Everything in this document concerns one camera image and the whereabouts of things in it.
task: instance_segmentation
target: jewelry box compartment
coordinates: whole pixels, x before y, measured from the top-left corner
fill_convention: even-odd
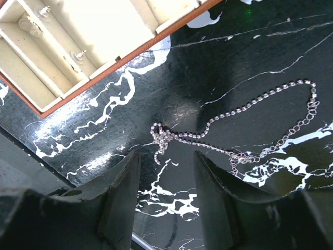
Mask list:
[[[7,0],[0,72],[41,113],[208,0]]]

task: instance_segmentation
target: silver chain link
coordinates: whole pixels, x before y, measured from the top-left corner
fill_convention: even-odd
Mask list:
[[[222,149],[220,147],[211,146],[209,144],[196,142],[194,140],[186,140],[184,138],[189,137],[192,139],[201,139],[204,138],[208,132],[210,125],[222,118],[233,116],[237,113],[244,112],[248,110],[249,108],[253,107],[255,104],[261,102],[265,98],[268,98],[271,95],[276,94],[277,92],[281,92],[282,90],[286,90],[290,87],[294,87],[296,85],[303,85],[308,84],[311,86],[311,95],[312,97],[308,101],[308,114],[303,120],[300,120],[295,126],[293,126],[291,129],[288,130],[288,132],[280,139],[278,140],[274,145],[270,146],[269,148],[265,148],[259,156],[252,156],[247,153],[234,153],[231,150]],[[164,130],[162,124],[154,123],[151,127],[150,133],[153,137],[153,143],[159,145],[159,149],[154,154],[154,160],[157,164],[161,164],[161,162],[158,160],[158,155],[164,155],[165,151],[168,149],[168,143],[172,141],[173,139],[193,146],[199,146],[199,147],[205,147],[211,150],[215,150],[219,153],[226,154],[230,157],[230,163],[232,166],[233,171],[237,171],[237,164],[245,164],[245,163],[258,163],[262,158],[267,156],[268,154],[276,151],[279,149],[280,146],[284,145],[285,142],[289,139],[290,136],[296,134],[298,131],[300,131],[301,127],[304,125],[308,125],[311,120],[314,119],[315,115],[317,114],[317,107],[320,104],[320,102],[316,99],[316,84],[314,82],[311,82],[309,80],[299,80],[297,82],[290,82],[289,84],[284,84],[281,87],[277,87],[274,90],[270,90],[268,93],[264,93],[263,95],[259,96],[256,99],[253,99],[248,104],[242,106],[241,108],[237,108],[236,110],[232,110],[230,112],[226,112],[224,114],[220,114],[218,116],[215,116],[214,118],[210,119],[206,124],[206,129],[202,133],[176,133],[172,132],[169,129]]]

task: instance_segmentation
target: rhinestone chain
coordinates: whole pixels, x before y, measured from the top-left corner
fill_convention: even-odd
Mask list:
[[[294,127],[288,130],[288,132],[276,142],[275,145],[270,146],[269,148],[265,148],[259,156],[252,156],[247,153],[234,153],[231,150],[226,150],[222,149],[220,147],[215,147],[211,146],[209,144],[201,143],[195,141],[196,139],[201,139],[204,138],[208,132],[209,132],[209,127],[212,123],[225,118],[229,116],[233,116],[237,113],[241,113],[243,111],[246,111],[247,109],[251,108],[253,105],[261,102],[265,98],[268,98],[271,95],[276,94],[277,92],[281,92],[282,90],[286,90],[290,87],[294,87],[296,85],[302,85],[302,84],[308,84],[311,86],[311,94],[312,97],[308,101],[308,114],[303,120],[300,120]],[[315,115],[317,114],[317,106],[320,104],[320,102],[316,99],[317,94],[316,94],[316,84],[314,82],[311,82],[309,80],[299,80],[297,82],[290,82],[289,84],[284,84],[281,87],[277,87],[274,90],[270,90],[268,93],[264,93],[263,95],[259,96],[258,98],[252,100],[248,104],[242,106],[241,108],[237,108],[236,110],[232,110],[230,112],[226,112],[224,114],[220,114],[218,116],[215,116],[214,118],[210,119],[207,124],[206,124],[206,129],[202,133],[176,133],[172,132],[170,130],[164,130],[162,124],[159,123],[154,123],[154,125],[151,127],[151,135],[153,137],[153,143],[159,145],[159,149],[155,152],[154,155],[154,160],[157,164],[161,164],[161,162],[158,160],[157,156],[164,155],[165,150],[168,148],[168,143],[172,141],[173,139],[188,144],[188,145],[193,145],[193,146],[199,146],[199,147],[206,147],[211,150],[215,150],[219,153],[226,154],[230,157],[230,163],[232,166],[233,171],[237,171],[237,164],[245,164],[245,163],[258,163],[260,159],[264,158],[266,155],[269,153],[272,153],[276,151],[280,146],[284,145],[285,142],[289,139],[290,136],[294,135],[296,132],[298,132],[303,125],[308,125],[311,120],[314,119]],[[184,139],[185,137],[189,137],[195,140],[186,140]]]

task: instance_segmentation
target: necklace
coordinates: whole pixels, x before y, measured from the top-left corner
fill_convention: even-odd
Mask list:
[[[229,116],[233,116],[237,113],[244,112],[247,109],[251,108],[253,105],[261,102],[265,98],[268,98],[271,95],[276,94],[277,92],[281,92],[282,90],[286,90],[290,87],[294,87],[296,85],[303,85],[308,84],[311,87],[311,95],[312,97],[308,101],[308,113],[306,114],[306,117],[303,120],[300,120],[295,126],[293,126],[291,129],[288,130],[288,132],[279,139],[274,145],[270,146],[269,148],[265,148],[259,156],[252,156],[248,153],[235,153],[232,150],[226,150],[222,149],[220,147],[211,146],[206,143],[201,143],[199,141],[196,141],[196,139],[204,138],[208,132],[209,127],[212,123],[225,118]],[[165,151],[168,149],[168,143],[172,140],[177,140],[179,142],[193,145],[193,146],[199,146],[199,147],[205,147],[211,150],[215,150],[219,153],[226,154],[230,157],[230,164],[232,166],[233,173],[236,173],[237,170],[237,164],[245,164],[245,163],[258,163],[260,159],[264,158],[267,154],[270,154],[276,150],[279,149],[280,146],[284,145],[285,142],[289,139],[290,136],[296,134],[298,131],[300,131],[301,126],[308,125],[311,120],[314,119],[315,115],[317,114],[317,107],[320,104],[320,102],[316,99],[316,84],[314,82],[311,82],[309,80],[298,80],[297,82],[290,82],[289,84],[284,84],[281,87],[277,87],[274,90],[270,90],[268,93],[264,93],[263,95],[259,96],[256,99],[253,99],[248,104],[242,106],[241,108],[237,108],[236,110],[232,110],[230,112],[226,112],[223,114],[220,114],[218,116],[215,116],[214,118],[210,119],[206,124],[206,129],[202,133],[177,133],[172,132],[169,129],[164,129],[162,124],[160,122],[154,123],[151,127],[150,134],[153,137],[153,143],[159,145],[159,149],[154,154],[154,160],[155,162],[160,165],[161,162],[158,160],[158,155],[164,155]]]

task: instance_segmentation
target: black marble table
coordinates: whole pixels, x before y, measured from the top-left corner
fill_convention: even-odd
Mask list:
[[[280,195],[332,186],[333,1],[250,2],[218,4],[46,119],[1,82],[0,126],[75,185],[140,149],[135,233],[155,249],[204,249],[193,153],[231,171],[229,158],[172,141],[158,166],[151,125],[201,132],[220,113],[309,79],[321,102],[314,120],[237,176]],[[308,85],[277,93],[215,122],[204,141],[257,155],[305,117],[309,98]]]

